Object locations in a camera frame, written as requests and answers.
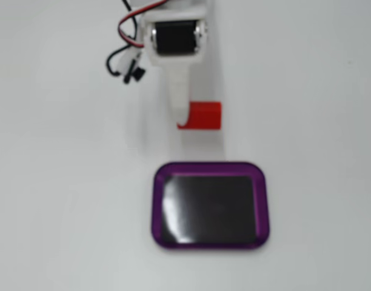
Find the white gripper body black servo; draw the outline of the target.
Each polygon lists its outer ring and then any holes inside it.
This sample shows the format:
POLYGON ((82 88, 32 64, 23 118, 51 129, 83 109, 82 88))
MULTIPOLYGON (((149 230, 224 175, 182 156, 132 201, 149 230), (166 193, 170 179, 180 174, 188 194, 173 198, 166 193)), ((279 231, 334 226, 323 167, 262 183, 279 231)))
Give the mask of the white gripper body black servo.
POLYGON ((204 50, 206 8, 162 8, 142 17, 145 51, 154 57, 194 56, 204 50))

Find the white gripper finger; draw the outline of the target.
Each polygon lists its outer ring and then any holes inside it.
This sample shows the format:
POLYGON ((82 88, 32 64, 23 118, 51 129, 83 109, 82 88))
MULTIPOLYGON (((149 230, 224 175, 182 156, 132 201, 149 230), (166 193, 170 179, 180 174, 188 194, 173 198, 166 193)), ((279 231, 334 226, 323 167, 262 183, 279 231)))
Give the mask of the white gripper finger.
POLYGON ((154 66, 161 67, 167 78, 166 84, 173 119, 177 125, 186 125, 190 116, 190 69, 202 61, 207 47, 194 56, 154 57, 148 56, 154 66))

